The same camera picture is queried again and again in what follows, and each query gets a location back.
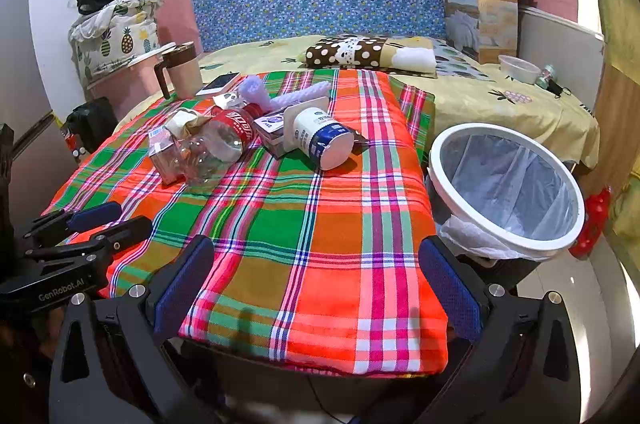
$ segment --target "screw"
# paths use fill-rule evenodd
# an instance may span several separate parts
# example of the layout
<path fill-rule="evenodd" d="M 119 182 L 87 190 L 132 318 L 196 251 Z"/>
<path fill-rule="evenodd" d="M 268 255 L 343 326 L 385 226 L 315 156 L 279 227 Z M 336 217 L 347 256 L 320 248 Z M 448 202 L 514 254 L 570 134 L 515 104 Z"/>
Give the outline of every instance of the screw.
<path fill-rule="evenodd" d="M 145 293 L 145 291 L 146 291 L 145 286 L 140 285 L 140 283 L 138 283 L 137 285 L 134 285 L 129 289 L 129 295 L 132 298 L 139 298 Z"/>
<path fill-rule="evenodd" d="M 36 380 L 33 378 L 33 375 L 31 374 L 24 374 L 22 376 L 22 380 L 24 381 L 24 383 L 29 387 L 29 388 L 35 388 L 36 386 Z"/>
<path fill-rule="evenodd" d="M 555 290 L 552 290 L 549 294 L 549 301 L 555 305 L 558 305 L 559 303 L 562 303 L 562 296 L 559 295 L 558 292 L 556 292 Z"/>
<path fill-rule="evenodd" d="M 504 287 L 497 283 L 492 283 L 489 286 L 489 294 L 496 296 L 497 298 L 504 296 Z"/>
<path fill-rule="evenodd" d="M 84 293 L 78 292 L 71 296 L 71 305 L 80 305 L 84 301 Z"/>

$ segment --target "black cable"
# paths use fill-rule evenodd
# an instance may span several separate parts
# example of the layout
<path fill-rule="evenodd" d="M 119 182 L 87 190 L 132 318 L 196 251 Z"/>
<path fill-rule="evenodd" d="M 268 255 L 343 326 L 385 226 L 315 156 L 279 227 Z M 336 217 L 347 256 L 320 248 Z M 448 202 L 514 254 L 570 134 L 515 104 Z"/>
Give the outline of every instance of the black cable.
<path fill-rule="evenodd" d="M 314 393 L 314 397 L 316 398 L 316 403 L 318 403 L 318 406 L 320 407 L 320 409 L 322 411 L 324 411 L 329 417 L 331 417 L 332 419 L 334 419 L 336 422 L 339 422 L 340 424 L 347 424 L 345 421 L 338 419 L 337 416 L 333 415 L 331 412 L 327 411 L 327 409 L 322 405 L 322 403 L 320 402 L 320 398 L 318 397 L 318 394 L 316 393 L 316 388 L 314 388 L 313 383 L 311 382 L 311 377 L 309 377 L 308 375 L 306 376 L 306 380 L 309 381 L 309 386 L 311 387 L 311 391 Z"/>

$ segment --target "paper cup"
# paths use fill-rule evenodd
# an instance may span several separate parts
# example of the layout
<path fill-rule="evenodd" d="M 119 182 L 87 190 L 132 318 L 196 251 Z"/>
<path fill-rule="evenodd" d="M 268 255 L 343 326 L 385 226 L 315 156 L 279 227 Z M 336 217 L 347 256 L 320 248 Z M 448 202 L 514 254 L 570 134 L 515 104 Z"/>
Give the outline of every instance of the paper cup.
<path fill-rule="evenodd" d="M 353 149 L 353 132 L 315 107 L 297 115 L 293 137 L 296 146 L 323 171 L 340 166 Z"/>

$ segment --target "brown pitcher handle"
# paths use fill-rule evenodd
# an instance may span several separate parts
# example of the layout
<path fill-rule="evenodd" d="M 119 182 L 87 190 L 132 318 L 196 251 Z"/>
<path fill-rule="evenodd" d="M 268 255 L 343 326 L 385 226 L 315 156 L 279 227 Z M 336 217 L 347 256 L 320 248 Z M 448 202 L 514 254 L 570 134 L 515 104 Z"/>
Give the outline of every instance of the brown pitcher handle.
<path fill-rule="evenodd" d="M 169 88 L 166 86 L 166 80 L 164 79 L 163 70 L 166 68 L 166 61 L 163 59 L 161 62 L 156 63 L 154 67 L 154 71 L 156 71 L 156 78 L 158 78 L 158 83 L 160 85 L 160 89 L 162 90 L 162 95 L 164 99 L 171 99 L 169 95 Z"/>

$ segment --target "pineapple print bag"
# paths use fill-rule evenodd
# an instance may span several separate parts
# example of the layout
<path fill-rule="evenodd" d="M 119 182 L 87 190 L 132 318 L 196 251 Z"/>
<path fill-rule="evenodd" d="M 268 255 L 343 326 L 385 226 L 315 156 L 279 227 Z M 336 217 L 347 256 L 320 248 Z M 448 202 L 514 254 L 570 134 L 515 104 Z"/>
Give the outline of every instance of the pineapple print bag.
<path fill-rule="evenodd" d="M 114 0 L 69 31 L 78 75 L 86 87 L 160 46 L 155 12 L 161 0 Z"/>

